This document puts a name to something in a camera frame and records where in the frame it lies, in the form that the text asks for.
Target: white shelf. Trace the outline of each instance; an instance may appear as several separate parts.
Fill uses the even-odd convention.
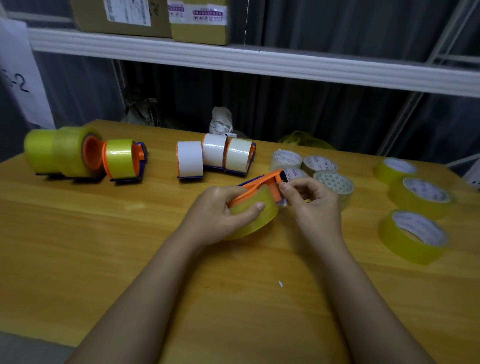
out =
[[[480,72],[413,62],[335,58],[263,47],[218,47],[171,39],[29,29],[36,51],[240,73],[480,97]]]

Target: clear tape roll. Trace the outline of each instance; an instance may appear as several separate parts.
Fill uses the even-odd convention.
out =
[[[136,143],[132,139],[109,140],[104,148],[104,165],[110,178],[114,180],[138,178],[140,160]]]
[[[177,142],[178,177],[203,177],[202,155],[202,142]]]
[[[32,130],[25,137],[24,150],[28,164],[38,174],[60,173],[53,154],[56,130]]]
[[[307,172],[309,176],[313,176],[315,172],[327,170],[331,172],[338,171],[338,165],[325,157],[308,156],[303,159],[301,168]]]
[[[225,156],[225,169],[247,173],[252,153],[253,148],[250,140],[232,138]]]
[[[104,173],[102,136],[89,127],[65,126],[58,129],[53,154],[59,171],[71,178],[98,178]]]
[[[342,210],[348,206],[353,191],[355,190],[355,185],[350,178],[327,171],[316,172],[313,178],[337,193]]]
[[[393,183],[388,198],[399,208],[432,220],[447,216],[455,200],[450,192],[418,178],[403,178]]]
[[[288,181],[296,180],[297,178],[306,178],[308,174],[299,168],[284,168],[283,171],[288,179]]]
[[[391,185],[401,178],[414,176],[417,174],[417,168],[401,159],[385,158],[375,167],[373,173],[378,180]]]
[[[272,154],[272,160],[270,161],[270,172],[278,170],[280,168],[300,168],[302,164],[302,158],[297,154],[289,150],[278,149]]]
[[[204,165],[223,168],[226,135],[205,134],[202,142]]]
[[[248,210],[250,206],[256,204],[257,202],[265,202],[265,209],[262,211],[257,220],[251,222],[250,224],[244,226],[241,229],[238,229],[236,232],[228,236],[225,240],[243,238],[244,236],[247,236],[248,234],[259,230],[274,219],[274,217],[278,213],[278,206],[275,203],[272,193],[270,192],[270,188],[265,184],[263,184],[258,189],[257,193],[254,196],[239,205],[229,208],[229,210],[232,215],[238,215]]]
[[[440,226],[410,211],[389,214],[380,222],[378,235],[393,253],[416,264],[430,264],[448,248],[448,236]]]

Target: fingernail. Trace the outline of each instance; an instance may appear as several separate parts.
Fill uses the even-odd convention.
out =
[[[263,211],[265,208],[265,202],[257,202],[255,205],[260,211]]]
[[[280,190],[286,191],[290,188],[290,185],[288,183],[282,182],[279,187],[280,187]]]

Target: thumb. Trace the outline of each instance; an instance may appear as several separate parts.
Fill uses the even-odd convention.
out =
[[[279,185],[280,191],[282,191],[283,196],[287,199],[288,203],[296,210],[303,204],[305,201],[300,196],[299,192],[288,183],[282,182]]]
[[[233,231],[243,228],[244,226],[247,226],[251,222],[257,220],[264,209],[265,202],[257,202],[255,205],[250,206],[247,211],[243,211],[241,214],[231,216],[230,221]]]

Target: hand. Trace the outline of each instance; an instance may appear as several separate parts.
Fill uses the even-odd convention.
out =
[[[176,230],[196,248],[215,244],[255,221],[265,208],[257,202],[247,211],[232,216],[227,203],[245,193],[243,187],[208,187],[195,200]]]
[[[303,235],[314,247],[345,246],[338,196],[313,178],[281,183],[280,190],[294,208]]]

